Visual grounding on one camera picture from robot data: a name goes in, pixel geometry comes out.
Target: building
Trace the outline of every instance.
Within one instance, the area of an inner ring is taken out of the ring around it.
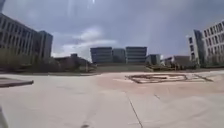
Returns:
[[[190,60],[199,67],[205,66],[205,47],[202,38],[203,35],[199,30],[194,30],[192,36],[188,37]]]
[[[125,49],[114,48],[112,53],[114,63],[126,63]]]
[[[90,53],[94,64],[113,63],[112,47],[91,48]]]
[[[59,71],[74,71],[80,69],[80,67],[92,67],[92,64],[81,57],[78,57],[77,54],[71,54],[66,57],[57,57],[55,58],[59,66]]]
[[[126,47],[126,63],[145,63],[147,47]]]
[[[0,13],[3,11],[6,0],[0,0]]]
[[[45,31],[40,31],[40,52],[39,59],[47,61],[51,56],[53,36]]]
[[[20,66],[48,61],[53,36],[37,32],[0,13],[0,66]]]
[[[149,65],[160,65],[160,54],[150,54],[146,57],[146,63]]]
[[[224,65],[224,21],[206,29],[194,31],[194,36],[188,37],[191,60],[196,60],[205,66]]]
[[[190,56],[171,56],[165,58],[161,61],[162,65],[167,67],[192,67],[192,62],[190,61]]]
[[[224,64],[224,21],[203,30],[205,60],[208,65]]]

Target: office building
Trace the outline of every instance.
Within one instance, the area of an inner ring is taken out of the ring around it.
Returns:
[[[114,63],[126,63],[125,49],[114,48],[112,53]]]
[[[53,36],[0,14],[0,65],[30,65],[50,59]]]
[[[160,54],[150,54],[146,57],[148,65],[160,65]]]
[[[201,34],[196,32],[188,40],[192,60],[203,62],[204,58],[206,66],[224,64],[224,21],[207,27]]]
[[[208,65],[224,64],[224,21],[203,30],[203,41]]]
[[[41,47],[39,52],[39,59],[47,61],[50,59],[51,56],[53,36],[45,31],[40,31],[39,35]]]
[[[4,9],[5,1],[6,0],[0,0],[0,13],[2,13],[2,11]]]
[[[203,34],[199,30],[194,30],[192,35],[188,37],[190,60],[199,67],[205,66],[205,47],[202,38]]]
[[[94,64],[113,63],[112,47],[96,47],[90,49]]]
[[[147,47],[126,47],[126,63],[145,63]]]

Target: concrete pavement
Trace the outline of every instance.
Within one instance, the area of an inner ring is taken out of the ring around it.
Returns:
[[[213,83],[150,85],[134,84],[126,73],[6,75],[35,83],[0,89],[0,104],[9,128],[222,128],[223,74],[200,74]]]

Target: cloud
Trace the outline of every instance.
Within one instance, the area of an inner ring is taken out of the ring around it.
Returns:
[[[93,1],[7,0],[3,12],[52,33],[55,55],[82,55],[85,47],[106,44],[144,45],[149,53],[165,56],[187,54],[185,36],[224,17],[223,0]]]
[[[52,56],[63,57],[69,56],[72,53],[78,53],[80,57],[88,60],[90,58],[90,48],[97,46],[116,46],[116,40],[104,39],[103,31],[99,27],[91,27],[86,29],[81,34],[60,34],[54,33],[57,40],[65,42],[58,44],[61,45],[59,50],[54,50]]]

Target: curb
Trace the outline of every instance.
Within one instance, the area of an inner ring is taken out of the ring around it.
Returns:
[[[26,81],[26,82],[14,82],[14,83],[6,83],[0,84],[0,88],[9,88],[9,87],[17,87],[17,86],[24,86],[24,85],[32,85],[34,81]]]

